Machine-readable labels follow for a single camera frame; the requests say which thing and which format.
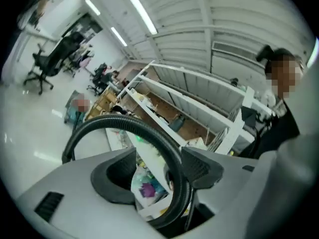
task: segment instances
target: chair armrest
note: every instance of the chair armrest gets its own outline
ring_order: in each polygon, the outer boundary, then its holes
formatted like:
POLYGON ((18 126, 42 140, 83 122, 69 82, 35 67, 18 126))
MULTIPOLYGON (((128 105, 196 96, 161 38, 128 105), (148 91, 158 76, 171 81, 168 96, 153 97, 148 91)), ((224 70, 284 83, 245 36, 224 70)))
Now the chair armrest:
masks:
POLYGON ((41 47, 41 44, 40 44, 40 43, 38 43, 37 45, 38 45, 38 48, 39 48, 39 51, 38 51, 38 54, 37 54, 37 55, 40 55, 42 52, 45 52, 45 50, 44 50, 44 49, 42 49, 42 47, 41 47))

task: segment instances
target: white floor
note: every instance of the white floor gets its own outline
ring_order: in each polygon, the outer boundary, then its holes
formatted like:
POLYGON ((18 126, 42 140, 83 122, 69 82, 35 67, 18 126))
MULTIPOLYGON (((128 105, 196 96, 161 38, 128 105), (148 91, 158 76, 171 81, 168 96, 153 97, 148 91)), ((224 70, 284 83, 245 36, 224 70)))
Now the white floor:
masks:
MULTIPOLYGON (((0 175, 11 196, 16 199, 46 174, 61 165, 61 155, 72 125, 64 124, 65 104, 74 90, 84 93, 92 102, 93 92, 86 87, 89 74, 81 70, 72 78, 60 73, 44 84, 38 95, 36 82, 22 85, 30 68, 16 65, 15 84, 0 86, 0 175)), ((86 135, 75 148, 77 159, 110 150, 104 130, 86 135)))

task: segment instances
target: hair bun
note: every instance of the hair bun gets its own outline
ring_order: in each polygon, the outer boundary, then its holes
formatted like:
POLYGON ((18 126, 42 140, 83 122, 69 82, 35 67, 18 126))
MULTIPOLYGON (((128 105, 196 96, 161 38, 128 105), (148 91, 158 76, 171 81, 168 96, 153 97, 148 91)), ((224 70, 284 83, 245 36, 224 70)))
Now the hair bun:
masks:
POLYGON ((261 51, 256 56, 256 61, 261 62, 263 59, 270 59, 271 56, 274 54, 274 51, 269 45, 265 45, 261 51))

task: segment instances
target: corrugated black hose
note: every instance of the corrugated black hose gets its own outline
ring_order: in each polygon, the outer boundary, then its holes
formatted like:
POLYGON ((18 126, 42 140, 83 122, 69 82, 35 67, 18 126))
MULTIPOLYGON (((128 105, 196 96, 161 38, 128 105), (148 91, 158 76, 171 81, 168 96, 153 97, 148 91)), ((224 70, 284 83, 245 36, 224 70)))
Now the corrugated black hose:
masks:
POLYGON ((174 191, 171 204, 160 217, 149 221, 156 229, 161 229, 176 221, 186 210, 190 200, 191 187, 181 169, 180 151, 177 144, 163 132, 159 132, 140 119, 123 115, 104 115, 90 119, 80 125, 71 135, 62 154, 62 163, 72 157, 77 143, 89 132, 101 128, 117 128, 131 132, 153 144, 164 158, 171 173, 174 191))

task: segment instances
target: fluorescent tube light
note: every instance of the fluorescent tube light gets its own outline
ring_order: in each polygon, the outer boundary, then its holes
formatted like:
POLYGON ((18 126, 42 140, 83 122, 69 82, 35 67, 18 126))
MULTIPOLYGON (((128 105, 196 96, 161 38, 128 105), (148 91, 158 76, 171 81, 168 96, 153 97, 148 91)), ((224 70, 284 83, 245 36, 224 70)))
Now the fluorescent tube light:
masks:
POLYGON ((91 2, 91 0, 85 0, 86 4, 92 9, 93 12, 98 16, 100 15, 100 11, 95 7, 95 5, 91 2))
POLYGON ((314 64, 315 60, 318 57, 318 53, 319 53, 319 40, 318 40, 318 38, 316 38, 314 50, 313 50, 313 52, 308 60, 308 63, 307 63, 308 68, 310 68, 314 64))
POLYGON ((157 30, 151 21, 150 16, 144 9, 143 5, 141 4, 140 0, 130 0, 131 3, 134 5, 135 9, 138 11, 138 13, 141 15, 142 20, 144 21, 145 25, 148 27, 151 34, 157 34, 157 30))
POLYGON ((120 34, 116 31, 116 29, 111 27, 111 30, 116 35, 116 37, 120 40, 120 42, 123 44, 123 46, 126 47, 127 46, 126 42, 123 40, 123 38, 120 36, 120 34))

